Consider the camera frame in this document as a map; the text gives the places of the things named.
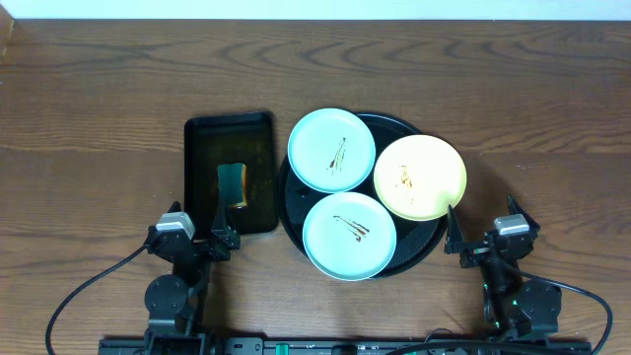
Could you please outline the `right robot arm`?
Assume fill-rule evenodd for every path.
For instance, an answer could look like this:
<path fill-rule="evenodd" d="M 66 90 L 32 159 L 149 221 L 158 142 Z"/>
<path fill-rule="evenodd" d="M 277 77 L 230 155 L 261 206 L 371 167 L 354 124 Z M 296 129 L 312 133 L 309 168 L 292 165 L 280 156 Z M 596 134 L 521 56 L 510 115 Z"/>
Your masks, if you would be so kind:
<path fill-rule="evenodd" d="M 445 253 L 457 253 L 462 268 L 480 269 L 484 317 L 496 327 L 493 340 L 542 341 L 558 330 L 562 291 L 520 275 L 518 261 L 533 251 L 540 226 L 513 196 L 508 197 L 508 209 L 483 240 L 468 242 L 455 210 L 449 208 Z"/>

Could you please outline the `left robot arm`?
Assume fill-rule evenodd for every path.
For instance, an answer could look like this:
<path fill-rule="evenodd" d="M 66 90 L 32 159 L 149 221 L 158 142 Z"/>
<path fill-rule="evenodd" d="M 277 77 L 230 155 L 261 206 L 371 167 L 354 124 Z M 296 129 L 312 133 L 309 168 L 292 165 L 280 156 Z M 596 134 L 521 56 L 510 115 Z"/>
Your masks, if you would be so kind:
<path fill-rule="evenodd" d="M 144 354 L 214 355 L 224 350 L 218 336 L 202 324 L 210 266 L 228 261 L 231 251 L 241 246 L 224 200 L 218 202 L 211 238 L 199 242 L 194 235 L 193 222 L 178 202 L 148 229 L 143 246 L 149 254 L 170 262 L 173 270 L 154 279 L 145 292 L 149 320 Z"/>

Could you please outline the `yellow plate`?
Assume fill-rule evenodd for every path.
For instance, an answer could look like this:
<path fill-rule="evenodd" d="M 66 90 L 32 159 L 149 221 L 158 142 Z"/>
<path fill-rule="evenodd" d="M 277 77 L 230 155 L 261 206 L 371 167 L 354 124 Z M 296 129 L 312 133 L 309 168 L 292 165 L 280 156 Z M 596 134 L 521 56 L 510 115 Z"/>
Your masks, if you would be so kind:
<path fill-rule="evenodd" d="M 410 221 L 441 218 L 462 199 L 467 172 L 458 151 L 431 135 L 409 135 L 389 144 L 375 164 L 373 184 L 381 203 Z"/>

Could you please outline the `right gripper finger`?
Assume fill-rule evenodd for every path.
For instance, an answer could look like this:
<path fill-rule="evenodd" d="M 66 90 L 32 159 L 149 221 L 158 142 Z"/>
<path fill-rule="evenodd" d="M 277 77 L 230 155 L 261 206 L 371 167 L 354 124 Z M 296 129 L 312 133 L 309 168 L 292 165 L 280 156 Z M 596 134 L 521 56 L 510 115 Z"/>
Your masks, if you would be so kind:
<path fill-rule="evenodd" d="M 457 220 L 455 209 L 450 205 L 448 207 L 448 228 L 447 228 L 447 242 L 448 243 L 463 243 L 464 235 Z"/>
<path fill-rule="evenodd" d="M 524 211 L 524 209 L 519 205 L 519 203 L 517 202 L 517 200 L 515 199 L 515 197 L 512 194 L 509 194 L 507 196 L 507 203 L 508 203 L 509 212 L 511 214 L 513 214 L 513 215 L 521 214 L 525 218 L 525 220 L 527 221 L 529 229 L 531 231 L 539 231 L 540 230 L 539 224 L 536 223 L 534 221 L 534 219 L 532 217 L 530 217 Z"/>

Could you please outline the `light blue plate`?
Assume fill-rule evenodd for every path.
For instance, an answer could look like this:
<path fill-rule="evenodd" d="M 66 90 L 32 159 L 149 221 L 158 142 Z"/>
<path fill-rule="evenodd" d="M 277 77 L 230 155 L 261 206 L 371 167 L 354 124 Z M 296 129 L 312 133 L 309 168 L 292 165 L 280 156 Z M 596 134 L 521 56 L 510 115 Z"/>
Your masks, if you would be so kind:
<path fill-rule="evenodd" d="M 292 129 L 287 148 L 297 178 L 323 193 L 349 191 L 370 174 L 376 143 L 358 115 L 341 108 L 306 114 Z"/>
<path fill-rule="evenodd" d="M 354 282 L 372 278 L 386 268 L 397 235 L 390 214 L 377 200 L 358 192 L 339 192 L 311 208 L 302 241 L 318 270 Z"/>

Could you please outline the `yellow and green sponge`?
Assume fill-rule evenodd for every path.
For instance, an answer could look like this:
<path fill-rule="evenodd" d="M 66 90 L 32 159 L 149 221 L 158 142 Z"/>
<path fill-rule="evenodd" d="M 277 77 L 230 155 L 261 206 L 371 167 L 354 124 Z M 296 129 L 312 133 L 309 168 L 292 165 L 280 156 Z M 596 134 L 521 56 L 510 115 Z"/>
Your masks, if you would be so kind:
<path fill-rule="evenodd" d="M 246 165 L 222 164 L 217 167 L 219 200 L 230 208 L 247 207 Z"/>

